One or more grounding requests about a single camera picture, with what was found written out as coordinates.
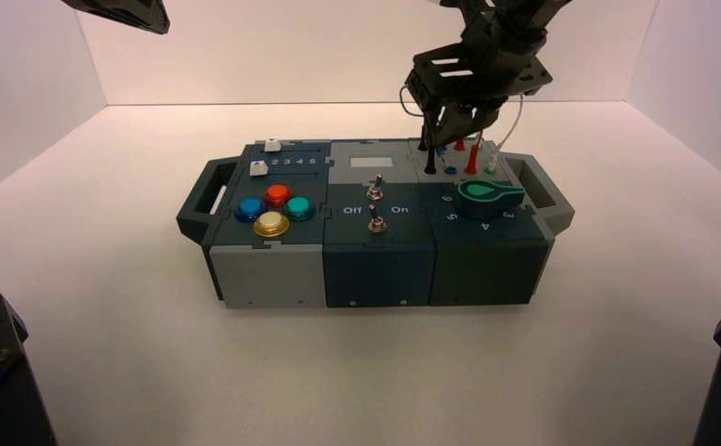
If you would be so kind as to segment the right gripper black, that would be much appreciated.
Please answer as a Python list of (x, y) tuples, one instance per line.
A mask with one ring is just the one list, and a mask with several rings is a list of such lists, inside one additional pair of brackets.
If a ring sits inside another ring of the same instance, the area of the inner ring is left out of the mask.
[(532, 96), (553, 77), (537, 54), (545, 29), (476, 31), (413, 57), (404, 86), (426, 115), (426, 146), (454, 143), (493, 125), (511, 96)]

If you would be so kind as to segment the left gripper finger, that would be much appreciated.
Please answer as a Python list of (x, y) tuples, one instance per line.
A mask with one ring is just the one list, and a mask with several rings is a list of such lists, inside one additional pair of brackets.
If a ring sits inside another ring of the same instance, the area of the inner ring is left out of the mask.
[(124, 10), (106, 10), (94, 8), (95, 0), (62, 0), (62, 3), (75, 10), (85, 12), (106, 20), (115, 21), (149, 33), (167, 34), (170, 28), (170, 19), (167, 13), (162, 16), (142, 15), (136, 16)]
[(106, 10), (124, 10), (136, 16), (166, 14), (164, 2), (161, 0), (95, 0), (94, 8)]

